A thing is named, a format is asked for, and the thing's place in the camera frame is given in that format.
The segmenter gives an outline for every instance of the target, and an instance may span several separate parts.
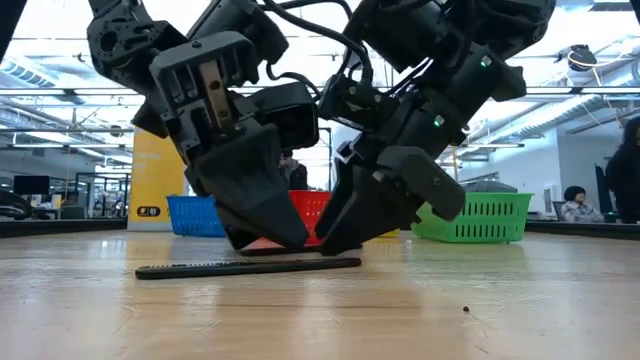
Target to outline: desk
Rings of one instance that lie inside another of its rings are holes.
[[[45,215],[53,215],[53,220],[60,220],[60,212],[61,209],[33,209],[33,214],[45,214]]]
[[[640,354],[640,242],[543,234],[510,245],[379,239],[348,255],[361,256],[363,266],[141,282],[133,271],[142,265],[241,258],[226,240],[168,233],[4,239],[0,348],[12,360]]]

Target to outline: yellow pillar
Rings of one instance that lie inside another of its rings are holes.
[[[135,130],[130,231],[171,231],[167,196],[185,193],[183,172],[184,163],[169,138]]]

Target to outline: wood grain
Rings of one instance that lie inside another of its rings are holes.
[[[379,239],[346,255],[361,255],[363,266],[141,282],[133,276],[138,266],[236,256],[223,240],[170,234],[2,239],[0,358],[640,354],[640,242],[537,234],[510,245]]]

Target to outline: red basket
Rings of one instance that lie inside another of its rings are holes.
[[[304,222],[304,225],[310,235],[305,246],[320,245],[320,239],[315,235],[315,227],[318,220],[320,220],[322,211],[324,211],[324,208],[329,202],[331,193],[326,191],[295,190],[289,191],[289,196],[291,197],[291,200],[293,201],[296,210],[298,210],[298,214],[300,214],[300,218],[302,219],[302,222]],[[249,249],[265,249],[272,247],[280,247],[280,245],[277,245],[265,238],[262,238],[248,246]]]

